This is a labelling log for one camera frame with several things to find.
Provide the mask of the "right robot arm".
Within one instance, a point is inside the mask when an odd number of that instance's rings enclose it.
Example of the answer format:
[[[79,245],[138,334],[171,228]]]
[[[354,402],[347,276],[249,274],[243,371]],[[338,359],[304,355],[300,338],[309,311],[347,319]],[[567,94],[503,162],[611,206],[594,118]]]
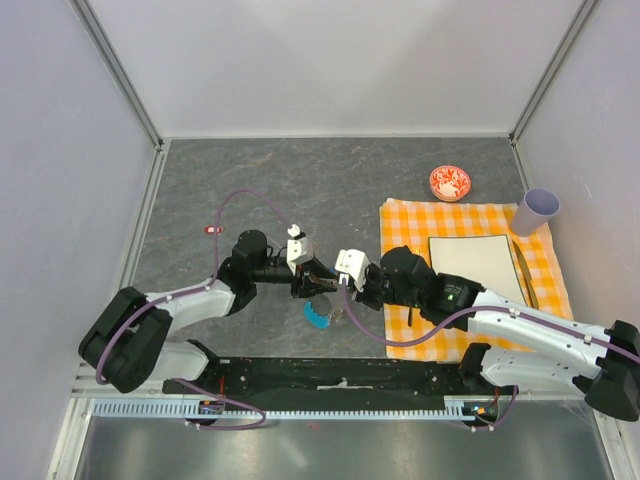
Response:
[[[509,300],[464,277],[435,272],[408,247],[386,252],[380,264],[362,251],[337,262],[346,297],[379,310],[418,310],[428,333],[399,342],[408,348],[445,329],[494,336],[526,347],[523,353],[472,343],[458,368],[467,392],[486,388],[579,392],[593,409],[618,420],[639,418],[639,330],[617,320],[610,327],[573,322]]]

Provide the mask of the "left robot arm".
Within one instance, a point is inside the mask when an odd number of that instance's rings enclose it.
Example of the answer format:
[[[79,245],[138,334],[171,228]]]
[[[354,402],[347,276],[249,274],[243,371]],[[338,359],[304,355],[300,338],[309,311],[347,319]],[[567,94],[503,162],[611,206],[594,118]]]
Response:
[[[130,393],[148,380],[175,377],[198,393],[219,382],[219,369],[205,347],[196,341],[171,344],[174,332],[199,321],[233,315],[257,295],[259,284],[282,284],[294,298],[306,299],[337,289],[337,274],[314,255],[313,245],[296,233],[280,256],[259,230],[242,232],[216,276],[187,287],[161,293],[142,293],[134,287],[117,292],[78,347],[81,359],[101,381]]]

